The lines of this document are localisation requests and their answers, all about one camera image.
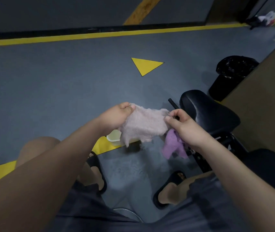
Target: black sandal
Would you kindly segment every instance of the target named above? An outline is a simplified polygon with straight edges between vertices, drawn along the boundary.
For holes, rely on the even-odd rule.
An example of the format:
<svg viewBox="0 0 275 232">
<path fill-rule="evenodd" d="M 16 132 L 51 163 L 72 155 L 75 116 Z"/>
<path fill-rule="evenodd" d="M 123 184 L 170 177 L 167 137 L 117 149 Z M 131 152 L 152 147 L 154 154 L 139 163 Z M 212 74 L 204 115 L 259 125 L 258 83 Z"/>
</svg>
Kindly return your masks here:
<svg viewBox="0 0 275 232">
<path fill-rule="evenodd" d="M 154 205 L 162 210 L 164 208 L 166 208 L 169 203 L 160 203 L 158 200 L 158 196 L 159 193 L 163 190 L 164 187 L 166 187 L 167 184 L 169 184 L 170 182 L 175 183 L 176 185 L 179 185 L 180 183 L 182 183 L 184 180 L 178 175 L 179 173 L 183 174 L 184 177 L 186 178 L 186 175 L 182 172 L 182 171 L 175 171 L 172 173 L 172 175 L 170 175 L 169 179 L 166 181 L 166 183 L 155 193 L 154 197 L 153 197 L 153 203 Z"/>
<path fill-rule="evenodd" d="M 93 151 L 91 153 L 93 154 L 93 156 L 88 158 L 87 163 L 89 164 L 90 167 L 96 166 L 100 170 L 100 173 L 102 175 L 102 179 L 104 181 L 104 187 L 99 192 L 100 192 L 100 194 L 103 194 L 107 189 L 106 180 L 105 180 L 105 177 L 103 175 L 103 172 L 102 172 L 102 169 L 101 169 L 101 164 L 100 164 L 98 156 Z"/>
</svg>

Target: finger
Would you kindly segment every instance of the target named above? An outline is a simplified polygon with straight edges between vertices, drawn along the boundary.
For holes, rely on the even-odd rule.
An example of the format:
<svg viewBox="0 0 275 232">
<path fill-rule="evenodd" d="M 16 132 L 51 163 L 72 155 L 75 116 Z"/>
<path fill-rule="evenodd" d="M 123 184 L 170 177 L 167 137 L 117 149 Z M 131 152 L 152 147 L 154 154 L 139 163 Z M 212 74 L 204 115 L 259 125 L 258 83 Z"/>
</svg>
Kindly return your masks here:
<svg viewBox="0 0 275 232">
<path fill-rule="evenodd" d="M 181 122 L 174 119 L 173 117 L 166 116 L 164 119 L 169 125 L 171 125 L 176 130 L 178 130 L 181 126 Z"/>
<path fill-rule="evenodd" d="M 124 102 L 124 103 L 120 103 L 119 104 L 119 107 L 120 109 L 125 109 L 126 107 L 130 106 L 130 103 L 129 102 Z"/>
<path fill-rule="evenodd" d="M 131 115 L 134 110 L 135 110 L 135 105 L 130 105 L 125 109 L 123 109 L 123 111 L 126 113 L 127 116 Z"/>
<path fill-rule="evenodd" d="M 170 116 L 178 116 L 180 122 L 190 119 L 190 116 L 183 109 L 176 109 L 170 112 Z"/>
</svg>

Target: shorts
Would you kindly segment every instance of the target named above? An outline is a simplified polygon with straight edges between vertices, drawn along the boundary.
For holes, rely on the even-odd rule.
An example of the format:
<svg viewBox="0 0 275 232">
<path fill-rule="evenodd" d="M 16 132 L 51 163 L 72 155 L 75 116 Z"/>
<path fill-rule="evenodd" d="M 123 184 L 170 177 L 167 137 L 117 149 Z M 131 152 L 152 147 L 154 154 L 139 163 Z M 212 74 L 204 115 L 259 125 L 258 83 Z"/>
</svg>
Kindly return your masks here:
<svg viewBox="0 0 275 232">
<path fill-rule="evenodd" d="M 213 174 L 190 184 L 187 199 L 154 223 L 141 223 L 108 208 L 98 185 L 75 182 L 47 231 L 250 231 Z"/>
</svg>

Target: forearm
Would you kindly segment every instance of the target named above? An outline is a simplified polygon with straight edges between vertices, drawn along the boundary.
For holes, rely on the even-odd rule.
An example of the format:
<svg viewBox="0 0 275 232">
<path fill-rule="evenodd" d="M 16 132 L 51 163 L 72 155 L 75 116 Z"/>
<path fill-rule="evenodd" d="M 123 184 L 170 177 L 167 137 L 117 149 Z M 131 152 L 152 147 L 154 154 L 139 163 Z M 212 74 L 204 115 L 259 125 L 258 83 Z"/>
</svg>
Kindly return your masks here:
<svg viewBox="0 0 275 232">
<path fill-rule="evenodd" d="M 200 152 L 253 227 L 275 231 L 275 189 L 212 137 Z"/>
<path fill-rule="evenodd" d="M 59 210 L 100 136 L 94 119 L 0 179 L 0 228 L 42 229 Z"/>
</svg>

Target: person's left arm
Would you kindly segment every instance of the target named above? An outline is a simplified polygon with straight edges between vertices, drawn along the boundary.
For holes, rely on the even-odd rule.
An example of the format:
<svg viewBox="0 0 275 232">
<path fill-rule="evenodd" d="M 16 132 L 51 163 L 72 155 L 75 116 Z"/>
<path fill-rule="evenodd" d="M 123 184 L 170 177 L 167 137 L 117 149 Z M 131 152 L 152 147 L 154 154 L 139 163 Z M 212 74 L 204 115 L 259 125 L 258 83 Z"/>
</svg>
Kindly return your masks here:
<svg viewBox="0 0 275 232">
<path fill-rule="evenodd" d="M 0 231 L 42 230 L 60 209 L 96 141 L 134 111 L 128 102 L 89 121 L 0 179 Z"/>
</svg>

